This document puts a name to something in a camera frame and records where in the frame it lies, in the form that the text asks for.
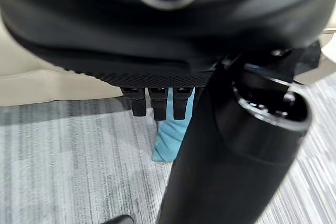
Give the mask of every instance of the black tube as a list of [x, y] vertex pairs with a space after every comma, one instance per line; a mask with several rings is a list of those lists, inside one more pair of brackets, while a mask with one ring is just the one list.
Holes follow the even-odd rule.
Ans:
[[158, 224], [254, 223], [310, 126], [311, 111], [300, 95], [287, 116], [273, 115], [244, 100], [223, 78], [217, 74], [198, 102]]

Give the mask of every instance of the black plastic part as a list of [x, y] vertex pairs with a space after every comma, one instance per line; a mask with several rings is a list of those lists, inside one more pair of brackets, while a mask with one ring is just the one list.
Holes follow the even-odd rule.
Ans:
[[180, 61], [195, 72], [232, 50], [307, 46], [324, 29], [334, 3], [195, 0], [161, 12], [139, 0], [0, 0], [7, 26], [37, 45], [101, 52], [107, 60]]
[[108, 220], [103, 224], [134, 224], [134, 220], [129, 215], [121, 215], [111, 220]]
[[200, 99], [203, 90], [204, 88], [195, 88], [193, 110], [196, 109], [198, 100]]
[[151, 104], [154, 111], [154, 119], [164, 121], [167, 118], [168, 88], [148, 88]]
[[192, 88], [174, 88], [173, 89], [173, 107], [174, 107], [174, 119], [184, 120], [186, 106], [188, 104], [188, 98], [193, 93]]
[[120, 88], [122, 93], [131, 102], [134, 116], [146, 116], [146, 97], [145, 89], [139, 88]]
[[253, 224], [286, 175], [311, 123], [300, 98], [293, 119], [259, 110], [215, 75], [172, 167], [158, 224]]

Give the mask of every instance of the striped carpet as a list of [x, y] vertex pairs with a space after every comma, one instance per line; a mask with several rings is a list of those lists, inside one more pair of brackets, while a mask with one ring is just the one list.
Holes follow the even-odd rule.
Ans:
[[[257, 223], [335, 224], [336, 76], [295, 89], [314, 124]], [[0, 223], [154, 224], [171, 168], [151, 162], [155, 134], [152, 110], [133, 118], [122, 99], [0, 108]]]

